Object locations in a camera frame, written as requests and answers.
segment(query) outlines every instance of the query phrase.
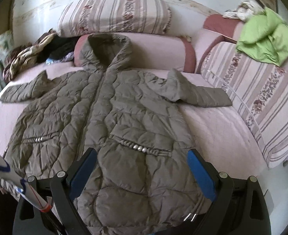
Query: jacket sleeve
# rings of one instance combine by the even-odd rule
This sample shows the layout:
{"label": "jacket sleeve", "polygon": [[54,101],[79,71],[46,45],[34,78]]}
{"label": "jacket sleeve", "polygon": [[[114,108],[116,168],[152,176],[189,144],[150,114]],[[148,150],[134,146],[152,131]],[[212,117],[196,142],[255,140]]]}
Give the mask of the jacket sleeve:
{"label": "jacket sleeve", "polygon": [[49,92],[60,81],[60,78],[55,78],[53,80],[48,79],[46,71],[42,71],[29,83],[8,87],[1,95],[0,101],[21,102],[34,100]]}
{"label": "jacket sleeve", "polygon": [[182,100],[204,108],[232,105],[232,101],[221,88],[195,86],[175,69],[169,71],[166,80],[156,76],[149,78],[148,86],[172,102]]}

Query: white cloth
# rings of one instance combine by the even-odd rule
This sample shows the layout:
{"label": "white cloth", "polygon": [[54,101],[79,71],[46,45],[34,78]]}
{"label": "white cloth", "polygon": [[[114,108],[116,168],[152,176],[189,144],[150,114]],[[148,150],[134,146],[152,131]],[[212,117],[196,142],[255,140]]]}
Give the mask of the white cloth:
{"label": "white cloth", "polygon": [[234,11],[228,10],[222,16],[224,18],[239,18],[246,22],[252,16],[261,14],[263,11],[264,9],[258,3],[252,0],[242,0]]}

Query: striped fabric cover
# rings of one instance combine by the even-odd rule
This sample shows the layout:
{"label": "striped fabric cover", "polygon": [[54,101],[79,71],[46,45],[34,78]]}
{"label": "striped fabric cover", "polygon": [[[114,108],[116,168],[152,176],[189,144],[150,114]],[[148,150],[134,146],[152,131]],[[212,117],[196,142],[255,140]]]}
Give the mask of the striped fabric cover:
{"label": "striped fabric cover", "polygon": [[171,11],[163,0],[78,0],[66,6],[59,23],[61,37],[97,32],[165,34]]}
{"label": "striped fabric cover", "polygon": [[201,74],[227,92],[268,166],[281,163],[288,156],[288,72],[220,42],[204,59]]}

